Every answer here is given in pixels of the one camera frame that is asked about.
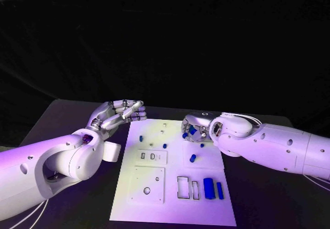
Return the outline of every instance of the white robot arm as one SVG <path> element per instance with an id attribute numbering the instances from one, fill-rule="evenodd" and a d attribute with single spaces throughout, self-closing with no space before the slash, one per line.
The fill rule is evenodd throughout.
<path id="1" fill-rule="evenodd" d="M 86 180 L 102 160 L 116 161 L 119 145 L 105 140 L 119 124 L 147 119 L 144 109 L 141 101 L 105 102 L 86 128 L 0 153 L 0 221 Z"/>
<path id="2" fill-rule="evenodd" d="M 291 127 L 261 124 L 239 114 L 193 112 L 181 122 L 183 138 L 213 141 L 229 156 L 275 170 L 330 179 L 330 139 Z"/>

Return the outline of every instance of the circular hole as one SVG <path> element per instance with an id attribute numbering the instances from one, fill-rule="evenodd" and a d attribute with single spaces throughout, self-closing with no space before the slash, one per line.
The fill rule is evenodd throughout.
<path id="1" fill-rule="evenodd" d="M 150 188 L 145 187 L 144 190 L 142 190 L 144 194 L 147 195 L 150 193 Z"/>
<path id="2" fill-rule="evenodd" d="M 294 143 L 294 141 L 292 141 L 292 139 L 289 139 L 287 142 L 287 145 L 289 146 L 289 145 L 292 145 L 292 143 Z"/>

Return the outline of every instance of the black table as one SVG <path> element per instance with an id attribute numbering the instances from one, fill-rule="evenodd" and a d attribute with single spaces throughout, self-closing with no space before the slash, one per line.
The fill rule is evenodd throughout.
<path id="1" fill-rule="evenodd" d="M 86 126 L 99 103 L 55 100 L 21 146 L 72 133 Z M 191 110 L 147 107 L 153 119 L 181 120 Z M 291 126 L 285 117 L 253 115 L 261 122 Z M 101 163 L 95 175 L 66 188 L 50 200 L 34 228 L 227 228 L 204 225 L 109 221 L 129 124 L 121 125 L 109 141 L 121 144 L 116 163 Z M 301 175 L 271 170 L 242 157 L 223 155 L 225 176 L 239 228 L 330 228 L 330 192 Z M 8 229 L 34 208 L 0 222 Z M 30 228 L 42 208 L 17 228 Z"/>

